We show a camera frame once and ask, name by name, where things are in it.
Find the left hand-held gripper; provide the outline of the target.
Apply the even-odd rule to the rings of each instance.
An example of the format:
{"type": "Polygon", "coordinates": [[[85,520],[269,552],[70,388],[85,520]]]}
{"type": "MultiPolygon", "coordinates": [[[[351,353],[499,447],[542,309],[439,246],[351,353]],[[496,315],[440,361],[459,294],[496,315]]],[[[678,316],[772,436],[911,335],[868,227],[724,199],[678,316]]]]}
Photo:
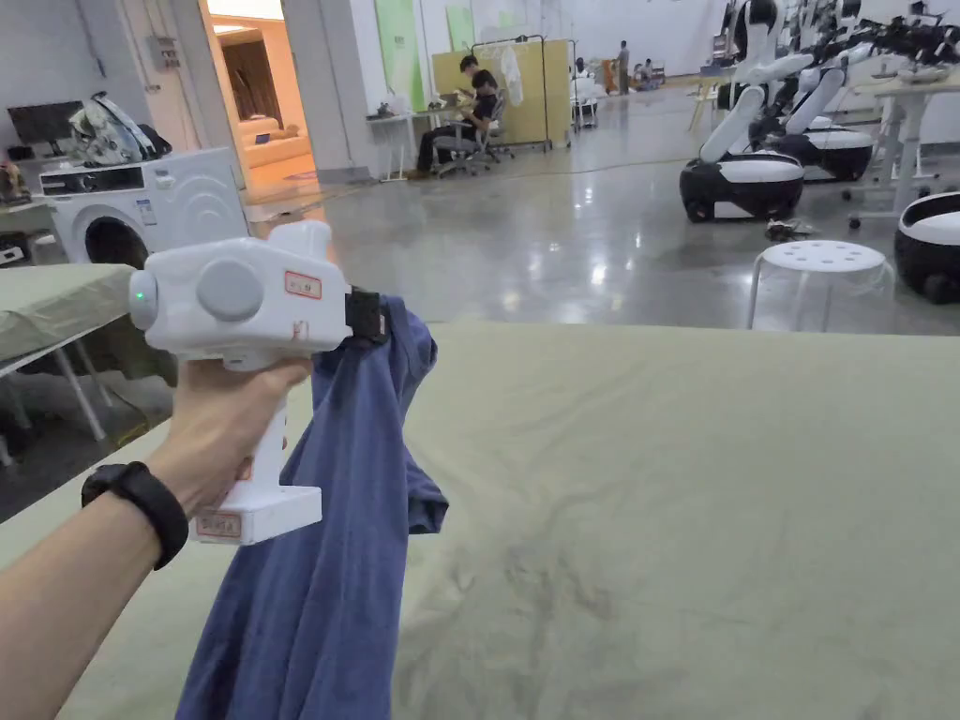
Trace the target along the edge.
{"type": "MultiPolygon", "coordinates": [[[[330,227],[302,219],[264,239],[240,237],[151,255],[129,283],[129,310],[147,343],[181,359],[215,358],[251,372],[286,358],[368,349],[388,335],[381,296],[353,286],[328,256],[330,227]]],[[[286,407],[258,443],[251,476],[191,534],[250,546],[321,521],[316,487],[284,486],[286,407]]]]}

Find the person's left hand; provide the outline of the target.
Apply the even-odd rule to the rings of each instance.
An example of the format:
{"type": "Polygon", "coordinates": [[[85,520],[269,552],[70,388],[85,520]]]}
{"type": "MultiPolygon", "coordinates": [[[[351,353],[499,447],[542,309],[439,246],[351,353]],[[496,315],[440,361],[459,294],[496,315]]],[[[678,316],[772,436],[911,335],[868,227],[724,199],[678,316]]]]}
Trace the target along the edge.
{"type": "Polygon", "coordinates": [[[192,360],[179,368],[167,436],[145,465],[187,517],[222,504],[249,477],[281,400],[311,370],[309,360],[297,358],[252,372],[226,369],[218,360],[192,360]]]}

